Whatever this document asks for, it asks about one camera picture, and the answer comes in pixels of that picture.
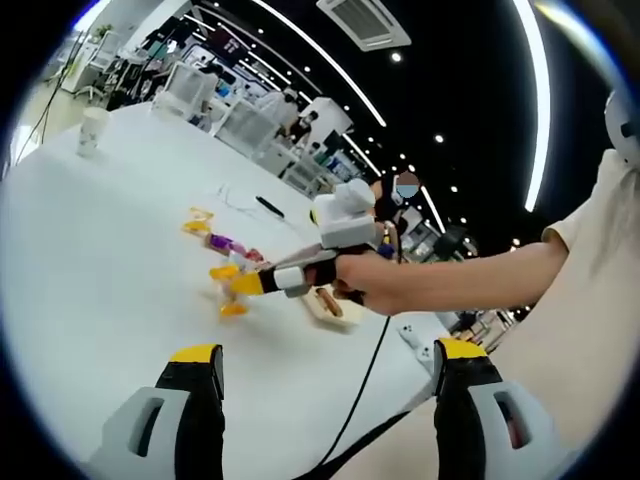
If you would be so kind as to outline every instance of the air conditioner vent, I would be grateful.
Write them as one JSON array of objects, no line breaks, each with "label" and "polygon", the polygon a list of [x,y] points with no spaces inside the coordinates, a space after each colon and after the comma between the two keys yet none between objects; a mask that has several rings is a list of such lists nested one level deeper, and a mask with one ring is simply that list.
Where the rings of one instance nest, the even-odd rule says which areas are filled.
[{"label": "air conditioner vent", "polygon": [[317,6],[362,51],[411,44],[407,33],[379,0],[319,0]]}]

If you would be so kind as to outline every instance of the ceiling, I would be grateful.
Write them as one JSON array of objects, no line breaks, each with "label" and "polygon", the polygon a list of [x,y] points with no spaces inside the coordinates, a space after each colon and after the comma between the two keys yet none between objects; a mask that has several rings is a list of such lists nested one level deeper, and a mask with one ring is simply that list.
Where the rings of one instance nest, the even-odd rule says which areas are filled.
[{"label": "ceiling", "polygon": [[[253,1],[218,0],[217,7],[213,1],[193,1],[242,25],[300,71],[310,67],[305,75],[323,95],[350,107],[351,137],[370,151],[378,169],[390,174],[392,166],[414,165],[445,226],[466,219],[468,236],[481,256],[508,250],[513,238],[522,244],[537,240],[545,225],[570,213],[591,191],[602,151],[609,146],[603,117],[607,88],[555,27],[538,16],[551,77],[552,127],[537,207],[529,213],[524,203],[533,166],[536,86],[512,0],[430,2],[427,10],[412,0],[383,2],[411,37],[410,46],[364,53],[315,0],[268,1],[347,71],[386,128],[314,49]],[[200,14],[212,26],[218,22],[204,10]],[[400,63],[390,60],[392,51],[401,53]],[[259,43],[254,52],[280,72],[289,70]],[[295,73],[291,78],[314,96]],[[277,77],[275,83],[285,86]],[[434,141],[437,134],[444,143]],[[411,203],[420,205],[435,225],[422,195]]]}]

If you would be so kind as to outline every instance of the white cup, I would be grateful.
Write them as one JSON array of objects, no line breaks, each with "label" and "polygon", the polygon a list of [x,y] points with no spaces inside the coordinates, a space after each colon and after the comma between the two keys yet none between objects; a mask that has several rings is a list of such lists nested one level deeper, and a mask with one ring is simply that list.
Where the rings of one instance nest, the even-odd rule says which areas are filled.
[{"label": "white cup", "polygon": [[111,118],[111,114],[103,108],[89,107],[85,109],[80,127],[78,155],[91,157],[95,153],[100,137],[109,123],[109,118]]}]

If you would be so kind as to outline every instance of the yellow toy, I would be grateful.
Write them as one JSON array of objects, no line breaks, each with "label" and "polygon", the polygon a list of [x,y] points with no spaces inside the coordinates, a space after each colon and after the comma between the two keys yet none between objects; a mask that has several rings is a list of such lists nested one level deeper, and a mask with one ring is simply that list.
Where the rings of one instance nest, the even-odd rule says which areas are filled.
[{"label": "yellow toy", "polygon": [[210,234],[211,226],[209,221],[213,218],[213,213],[196,207],[191,207],[189,212],[193,219],[185,223],[182,226],[182,230],[202,238]]},{"label": "yellow toy", "polygon": [[246,296],[235,293],[231,289],[231,283],[252,267],[250,260],[236,252],[231,252],[227,265],[209,270],[209,276],[219,282],[221,286],[223,301],[220,306],[220,316],[244,315],[249,311],[249,308],[245,305]]}]

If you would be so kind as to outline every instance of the white game controller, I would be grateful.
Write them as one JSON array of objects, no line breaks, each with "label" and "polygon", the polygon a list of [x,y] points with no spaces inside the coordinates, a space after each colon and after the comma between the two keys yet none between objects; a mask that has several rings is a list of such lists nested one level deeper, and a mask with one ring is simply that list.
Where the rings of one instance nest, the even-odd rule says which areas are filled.
[{"label": "white game controller", "polygon": [[410,324],[403,325],[398,327],[398,333],[400,337],[407,342],[407,345],[411,347],[411,350],[417,350],[422,346],[422,342],[416,335],[416,332],[413,331],[413,327]]},{"label": "white game controller", "polygon": [[416,359],[422,364],[422,366],[429,372],[429,375],[433,377],[433,371],[435,365],[433,362],[433,347],[429,345],[421,345],[416,350]]}]

